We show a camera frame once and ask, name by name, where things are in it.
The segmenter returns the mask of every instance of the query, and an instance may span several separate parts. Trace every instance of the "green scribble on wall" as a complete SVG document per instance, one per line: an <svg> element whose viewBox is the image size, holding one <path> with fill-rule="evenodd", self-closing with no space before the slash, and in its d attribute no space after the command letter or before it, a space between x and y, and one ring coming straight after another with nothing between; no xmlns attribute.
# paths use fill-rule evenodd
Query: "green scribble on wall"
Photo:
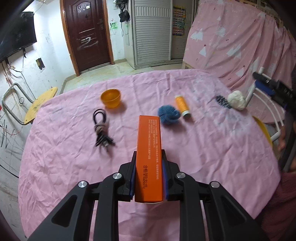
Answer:
<svg viewBox="0 0 296 241"><path fill-rule="evenodd" d="M115 29L118 29L118 25L117 25L117 22L114 22L114 23L110 23L111 27L110 29L111 30L115 30Z"/></svg>

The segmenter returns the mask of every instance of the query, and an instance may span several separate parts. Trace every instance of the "door frame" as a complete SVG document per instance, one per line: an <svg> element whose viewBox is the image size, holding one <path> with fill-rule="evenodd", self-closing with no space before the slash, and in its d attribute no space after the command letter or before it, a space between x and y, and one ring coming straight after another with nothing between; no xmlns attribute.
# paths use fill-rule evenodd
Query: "door frame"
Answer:
<svg viewBox="0 0 296 241"><path fill-rule="evenodd" d="M72 48L72 45L70 42L70 36L69 36L67 18L66 18L66 11L65 11L65 0L60 0L59 2L60 2L60 8L61 8L62 25L63 25L63 30L64 30L64 35L65 35L68 51L70 54L70 58L71 58L75 73L77 76L80 76L77 61L76 61L76 58L75 58L75 55L73 52L73 48ZM109 58L110 58L110 64L114 64L112 45L111 45L111 39L110 39L110 30L109 30L109 24L108 24L107 2L106 2L106 0L102 0L102 3L103 3L103 13L104 13L103 19L104 19L106 38L107 38L108 54L109 54Z"/></svg>

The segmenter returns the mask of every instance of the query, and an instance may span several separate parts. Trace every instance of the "orange bowl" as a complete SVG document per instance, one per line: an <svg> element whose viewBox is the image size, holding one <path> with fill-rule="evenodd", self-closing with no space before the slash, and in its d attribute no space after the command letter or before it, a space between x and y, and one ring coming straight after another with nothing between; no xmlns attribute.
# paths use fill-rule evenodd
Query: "orange bowl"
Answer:
<svg viewBox="0 0 296 241"><path fill-rule="evenodd" d="M107 108L116 108L120 104L120 91L117 89L106 90L101 94L101 101Z"/></svg>

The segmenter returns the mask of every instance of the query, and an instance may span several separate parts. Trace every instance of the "maroon clothing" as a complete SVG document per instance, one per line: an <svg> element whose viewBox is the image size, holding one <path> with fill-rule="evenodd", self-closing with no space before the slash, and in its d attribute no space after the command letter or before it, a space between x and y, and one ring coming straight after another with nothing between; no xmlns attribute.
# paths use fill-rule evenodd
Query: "maroon clothing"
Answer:
<svg viewBox="0 0 296 241"><path fill-rule="evenodd" d="M281 181L264 208L262 229L278 241L296 217L296 172L282 173Z"/></svg>

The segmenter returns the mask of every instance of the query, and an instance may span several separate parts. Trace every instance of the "white ball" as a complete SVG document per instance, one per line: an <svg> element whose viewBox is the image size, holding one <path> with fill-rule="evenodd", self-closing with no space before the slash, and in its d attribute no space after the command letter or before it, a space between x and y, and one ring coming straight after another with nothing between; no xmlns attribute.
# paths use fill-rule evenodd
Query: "white ball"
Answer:
<svg viewBox="0 0 296 241"><path fill-rule="evenodd" d="M246 99L242 92L234 91L227 97L228 103L236 110L243 110L246 107Z"/></svg>

